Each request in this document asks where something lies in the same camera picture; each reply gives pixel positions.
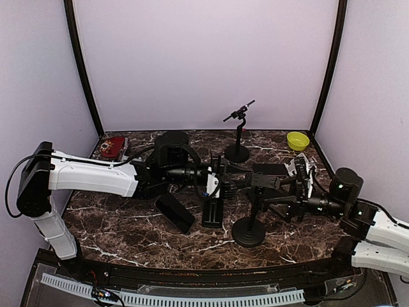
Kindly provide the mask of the grey small phone stand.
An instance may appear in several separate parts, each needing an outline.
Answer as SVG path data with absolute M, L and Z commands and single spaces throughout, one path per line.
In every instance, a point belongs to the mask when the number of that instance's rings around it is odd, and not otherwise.
M 308 158 L 304 153 L 300 153 L 295 156 L 289 163 L 284 163 L 285 168 L 287 169 L 288 175 L 294 177 L 297 174 L 295 161 L 297 159 L 302 159 L 305 162 L 305 167 L 307 173 L 313 168 L 316 167 L 316 160 L 313 158 Z

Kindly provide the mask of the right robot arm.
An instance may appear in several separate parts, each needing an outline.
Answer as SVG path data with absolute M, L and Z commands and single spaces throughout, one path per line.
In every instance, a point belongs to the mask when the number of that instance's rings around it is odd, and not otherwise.
M 290 186 L 280 196 L 261 200 L 264 210 L 270 209 L 287 223 L 301 222 L 306 214 L 337 220 L 346 235 L 326 264 L 331 277 L 338 278 L 351 267 L 408 277 L 408 223 L 381 205 L 361 199 L 364 181 L 352 169 L 339 168 L 324 190 L 316 181 L 315 168 L 296 158 L 289 177 L 256 173 L 252 183 L 275 191 Z

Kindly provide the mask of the black phone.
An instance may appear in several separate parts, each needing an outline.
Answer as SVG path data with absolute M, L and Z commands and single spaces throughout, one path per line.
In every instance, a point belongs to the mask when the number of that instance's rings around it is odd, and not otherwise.
M 188 234 L 195 217 L 169 192 L 155 202 L 156 208 L 183 234 Z

